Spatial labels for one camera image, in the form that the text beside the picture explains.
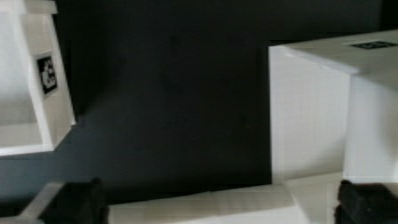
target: dark wall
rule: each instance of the dark wall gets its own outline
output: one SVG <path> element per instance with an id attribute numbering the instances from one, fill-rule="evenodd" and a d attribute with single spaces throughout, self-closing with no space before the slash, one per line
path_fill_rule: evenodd
<path id="1" fill-rule="evenodd" d="M 381 16 L 381 28 L 382 30 L 398 29 L 398 1 L 382 1 L 382 16 Z"/>
<path id="2" fill-rule="evenodd" d="M 0 158 L 0 200 L 100 177 L 112 202 L 270 183 L 267 46 L 379 30 L 377 0 L 57 0 L 78 125 Z"/>

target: white cabinet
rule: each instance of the white cabinet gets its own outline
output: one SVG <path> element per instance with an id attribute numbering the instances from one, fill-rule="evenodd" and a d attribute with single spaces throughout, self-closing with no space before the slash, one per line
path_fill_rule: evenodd
<path id="1" fill-rule="evenodd" d="M 274 183 L 398 181 L 398 31 L 270 48 Z"/>
<path id="2" fill-rule="evenodd" d="M 0 0 L 0 155 L 52 151 L 75 124 L 55 13 L 52 1 Z"/>

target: white shelf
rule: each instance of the white shelf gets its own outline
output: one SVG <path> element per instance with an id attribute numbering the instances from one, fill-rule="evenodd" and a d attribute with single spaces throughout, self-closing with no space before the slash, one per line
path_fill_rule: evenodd
<path id="1" fill-rule="evenodd" d="M 52 151 L 75 124 L 54 13 L 52 1 L 0 0 L 0 156 Z"/>

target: label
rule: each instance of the label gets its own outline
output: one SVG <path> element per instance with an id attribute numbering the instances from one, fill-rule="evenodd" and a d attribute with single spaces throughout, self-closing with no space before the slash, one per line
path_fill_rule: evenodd
<path id="1" fill-rule="evenodd" d="M 366 43 L 361 43 L 361 44 L 352 44 L 350 46 L 354 46 L 357 48 L 363 48 L 366 50 L 373 50 L 373 49 L 379 49 L 379 48 L 395 47 L 397 44 L 389 43 L 386 41 L 372 41 L 372 42 L 366 42 Z"/>
<path id="2" fill-rule="evenodd" d="M 39 68 L 43 92 L 45 95 L 48 95 L 59 87 L 52 56 L 39 58 L 36 62 Z"/>

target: white block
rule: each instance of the white block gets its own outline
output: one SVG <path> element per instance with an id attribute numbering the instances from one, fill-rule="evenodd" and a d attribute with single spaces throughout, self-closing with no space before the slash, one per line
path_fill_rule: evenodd
<path id="1" fill-rule="evenodd" d="M 270 48 L 274 183 L 398 181 L 397 44 L 393 30 Z"/>

